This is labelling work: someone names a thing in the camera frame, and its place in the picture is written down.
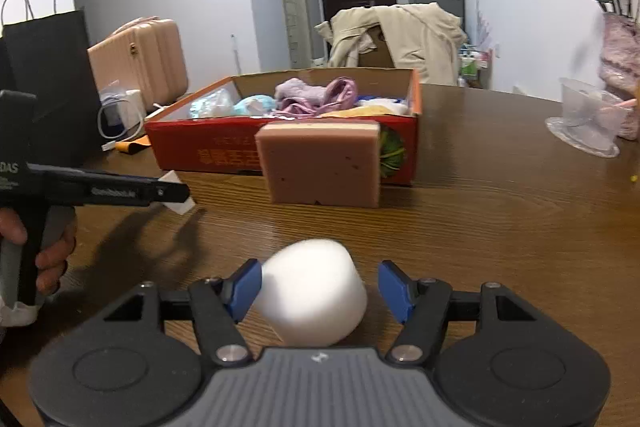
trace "wooden table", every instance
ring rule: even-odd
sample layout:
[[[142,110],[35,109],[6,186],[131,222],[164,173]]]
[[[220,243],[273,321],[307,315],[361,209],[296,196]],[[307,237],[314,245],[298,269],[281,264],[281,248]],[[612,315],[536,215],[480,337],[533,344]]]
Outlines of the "wooden table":
[[[394,259],[413,277],[477,291],[498,280],[599,350],[613,388],[601,427],[636,427],[640,416],[640,187],[638,144],[614,160],[565,145],[545,127],[560,106],[535,98],[424,87],[414,188],[383,189],[382,208],[274,206],[260,177],[184,173],[198,209],[180,217],[149,209],[79,209],[78,252],[64,292],[36,325],[12,330],[0,349],[0,396],[26,426],[41,425],[26,388],[29,361],[143,280],[185,288],[227,276],[301,239],[342,242],[369,290],[351,344],[386,350],[399,331],[376,291],[376,267]],[[113,153],[99,167],[160,174],[152,152]],[[190,325],[170,324],[193,345]],[[254,353],[278,344],[251,312],[241,325]],[[453,325],[450,339],[472,328]]]

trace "cardboard box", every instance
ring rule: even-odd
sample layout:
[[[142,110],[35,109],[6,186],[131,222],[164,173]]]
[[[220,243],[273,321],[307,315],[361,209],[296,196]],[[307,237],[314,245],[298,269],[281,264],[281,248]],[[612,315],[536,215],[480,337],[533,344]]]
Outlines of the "cardboard box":
[[[372,116],[365,120],[375,120],[382,125],[382,182],[410,184],[417,161],[418,117],[422,101],[418,74],[414,70],[318,68],[224,78],[174,103],[145,123],[158,165],[165,170],[177,171],[260,172],[255,134],[273,118],[233,116],[189,120],[191,103],[223,86],[235,88],[240,98],[254,94],[273,96],[278,84],[293,77],[310,85],[327,86],[338,76],[353,78],[360,95],[408,100],[410,116]]]

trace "clear plastic container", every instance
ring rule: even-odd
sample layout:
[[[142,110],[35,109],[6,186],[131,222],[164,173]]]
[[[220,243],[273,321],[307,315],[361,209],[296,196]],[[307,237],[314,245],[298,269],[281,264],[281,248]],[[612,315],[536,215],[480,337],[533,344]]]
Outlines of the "clear plastic container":
[[[623,100],[579,80],[562,78],[562,118],[549,118],[546,126],[562,141],[590,154],[615,158],[614,143],[631,111],[618,107]]]

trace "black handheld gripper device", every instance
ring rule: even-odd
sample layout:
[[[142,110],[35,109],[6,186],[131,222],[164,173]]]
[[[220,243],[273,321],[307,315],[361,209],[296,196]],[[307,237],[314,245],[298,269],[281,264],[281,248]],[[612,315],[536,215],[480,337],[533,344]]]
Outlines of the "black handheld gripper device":
[[[268,347],[235,323],[260,291],[248,261],[227,280],[130,291],[50,344],[30,393],[47,427],[593,427],[610,388],[602,357],[499,283],[454,291],[391,261],[378,289],[404,329],[374,347]],[[191,321],[200,353],[164,334]],[[451,321],[476,333],[448,349]]]
[[[27,163],[35,102],[31,94],[0,91],[0,206],[13,208],[28,234],[23,246],[2,239],[0,296],[3,318],[9,320],[0,326],[25,326],[35,320],[36,313],[18,314],[14,320],[8,316],[42,304],[35,258],[62,237],[74,219],[74,206],[149,206],[153,201],[183,203],[190,196],[184,184]]]

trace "pink vase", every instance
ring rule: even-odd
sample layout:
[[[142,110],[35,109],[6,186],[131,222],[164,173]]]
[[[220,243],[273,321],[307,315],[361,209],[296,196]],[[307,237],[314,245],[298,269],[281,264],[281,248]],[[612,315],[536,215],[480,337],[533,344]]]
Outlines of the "pink vase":
[[[605,33],[600,77],[607,90],[623,100],[635,98],[640,85],[640,34],[633,19],[622,15],[604,15]],[[620,137],[638,139],[640,111],[629,114],[620,130]]]

